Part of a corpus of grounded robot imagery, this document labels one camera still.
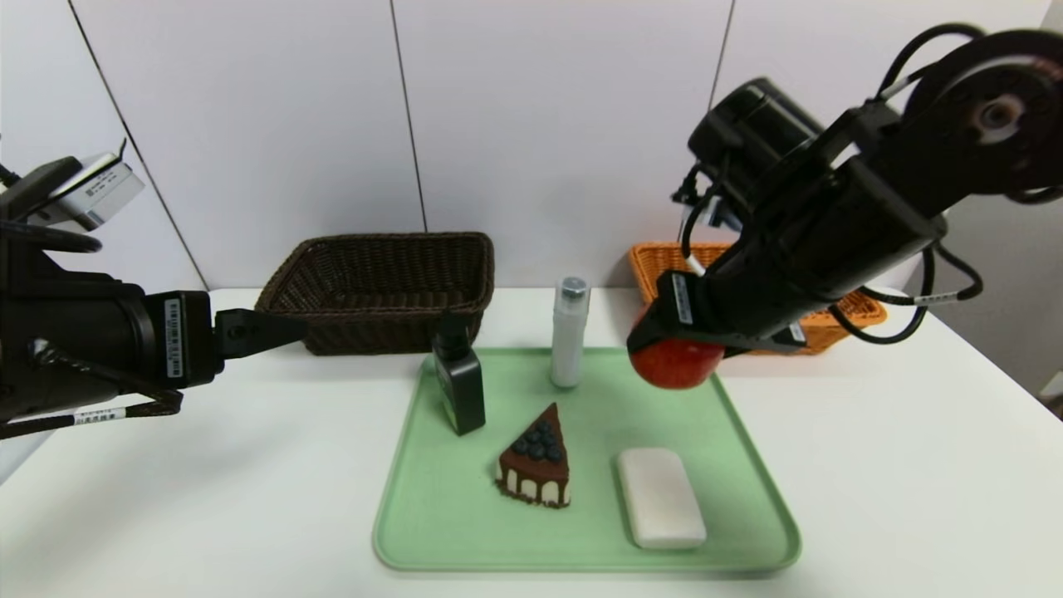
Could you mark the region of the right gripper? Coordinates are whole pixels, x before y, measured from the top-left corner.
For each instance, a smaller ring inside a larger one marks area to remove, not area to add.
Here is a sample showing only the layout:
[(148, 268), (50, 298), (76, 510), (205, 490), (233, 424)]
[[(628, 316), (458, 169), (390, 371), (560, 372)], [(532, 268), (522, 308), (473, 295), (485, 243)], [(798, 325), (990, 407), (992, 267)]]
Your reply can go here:
[(643, 307), (627, 335), (630, 355), (676, 340), (721, 346), (725, 359), (807, 346), (807, 287), (770, 243), (732, 243), (713, 260), (693, 243), (676, 250), (684, 266), (657, 277), (656, 307)]

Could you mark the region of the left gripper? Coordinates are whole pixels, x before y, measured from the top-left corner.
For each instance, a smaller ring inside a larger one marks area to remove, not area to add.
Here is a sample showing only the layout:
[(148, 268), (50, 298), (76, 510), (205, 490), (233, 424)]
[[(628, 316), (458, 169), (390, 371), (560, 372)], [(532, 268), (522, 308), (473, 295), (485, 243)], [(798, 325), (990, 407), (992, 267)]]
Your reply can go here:
[(299, 343), (308, 323), (249, 309), (217, 311), (205, 292), (148, 294), (91, 272), (27, 277), (27, 412), (70, 416), (141, 396), (122, 416), (170, 416), (183, 390), (207, 385), (225, 360)]

